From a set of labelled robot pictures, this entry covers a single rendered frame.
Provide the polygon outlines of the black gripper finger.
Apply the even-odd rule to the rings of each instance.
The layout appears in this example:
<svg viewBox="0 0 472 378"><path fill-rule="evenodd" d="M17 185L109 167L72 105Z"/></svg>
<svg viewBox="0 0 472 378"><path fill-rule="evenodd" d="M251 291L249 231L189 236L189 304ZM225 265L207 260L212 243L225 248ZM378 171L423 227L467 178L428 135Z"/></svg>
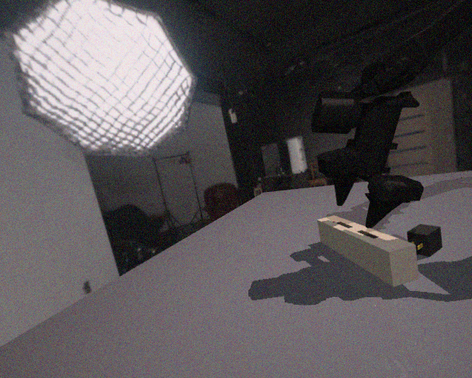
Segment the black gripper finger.
<svg viewBox="0 0 472 378"><path fill-rule="evenodd" d="M409 203L410 201L383 201L370 193L365 193L370 201L368 213L366 217L366 227L372 228L384 216L388 215L393 209L401 203Z"/></svg>
<svg viewBox="0 0 472 378"><path fill-rule="evenodd" d="M338 175L333 177L336 202L338 206L345 203L357 177L352 174Z"/></svg>

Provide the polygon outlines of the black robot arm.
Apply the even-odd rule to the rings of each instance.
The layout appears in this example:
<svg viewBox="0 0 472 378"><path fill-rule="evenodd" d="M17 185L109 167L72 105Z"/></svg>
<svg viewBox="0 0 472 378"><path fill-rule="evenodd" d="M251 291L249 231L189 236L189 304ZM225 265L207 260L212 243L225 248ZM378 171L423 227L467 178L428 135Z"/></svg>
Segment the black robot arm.
<svg viewBox="0 0 472 378"><path fill-rule="evenodd" d="M355 134L392 137L402 108L417 108L419 102L410 91L397 96L379 96L403 87L417 77L422 69L446 43L472 24L472 0L458 0L421 32L391 48L368 64L361 81L351 92L323 90L319 93L311 118L313 133ZM361 99L379 96L373 103ZM356 127L357 126L357 127ZM319 172L325 177L355 173L364 175L367 150L359 144L317 155Z"/></svg>

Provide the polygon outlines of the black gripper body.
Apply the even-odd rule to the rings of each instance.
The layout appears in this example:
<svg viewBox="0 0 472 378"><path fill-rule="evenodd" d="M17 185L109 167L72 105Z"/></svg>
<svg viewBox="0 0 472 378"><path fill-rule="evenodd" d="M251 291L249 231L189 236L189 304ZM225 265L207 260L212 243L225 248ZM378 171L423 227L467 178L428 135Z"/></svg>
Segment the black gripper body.
<svg viewBox="0 0 472 378"><path fill-rule="evenodd" d="M349 139L353 142L353 148L358 149L362 144L367 150L365 174L350 174L368 182L369 193L383 201L420 201L424 189L421 182L402 175L382 175L391 170L391 167L385 166L389 151L397 150L398 143L393 143L393 138L355 134L354 139Z"/></svg>

